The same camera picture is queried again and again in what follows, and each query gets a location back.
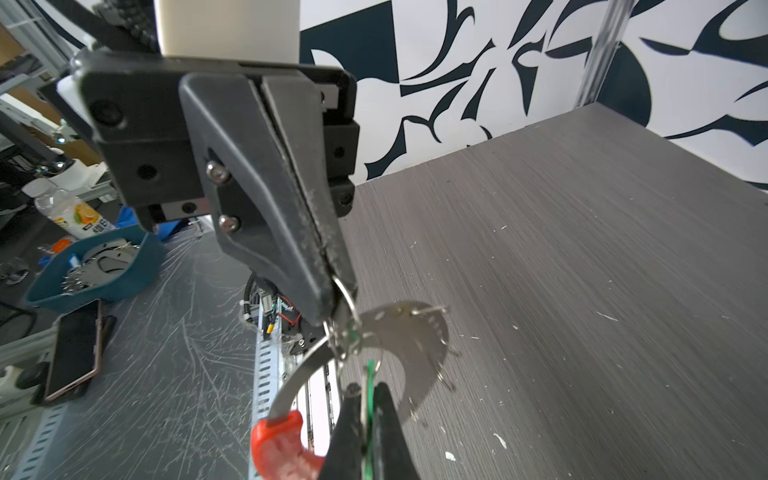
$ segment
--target patterned wall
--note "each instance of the patterned wall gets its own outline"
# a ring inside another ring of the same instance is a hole
[[[768,0],[640,0],[599,101],[768,190]]]
[[[573,108],[607,0],[303,0],[300,60],[358,79],[355,183]]]

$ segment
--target silver screw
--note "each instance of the silver screw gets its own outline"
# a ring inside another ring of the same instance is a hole
[[[218,162],[209,161],[205,166],[205,174],[212,182],[221,185],[230,179],[230,171]]]
[[[237,217],[221,215],[219,216],[219,227],[224,233],[232,233],[240,228],[240,221],[237,219]]]

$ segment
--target red plastic grip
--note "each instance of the red plastic grip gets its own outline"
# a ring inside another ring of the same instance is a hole
[[[301,413],[269,425],[261,420],[250,434],[250,454],[265,480],[315,480],[323,466],[319,457],[301,445]]]

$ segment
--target smartphone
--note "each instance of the smartphone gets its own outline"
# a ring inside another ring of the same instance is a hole
[[[45,382],[46,401],[93,378],[101,369],[103,308],[101,300],[94,300],[59,317]]]

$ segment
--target blue basket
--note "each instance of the blue basket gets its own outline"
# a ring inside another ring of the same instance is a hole
[[[133,263],[120,276],[77,293],[62,292],[61,282],[71,268],[69,257],[72,254],[82,259],[83,255],[99,243],[118,238],[139,245]],[[58,313],[66,313],[96,299],[114,302],[132,297],[154,282],[164,255],[165,249],[159,239],[143,231],[138,225],[79,240],[64,249],[45,267],[27,292],[26,302],[30,306],[42,306]]]

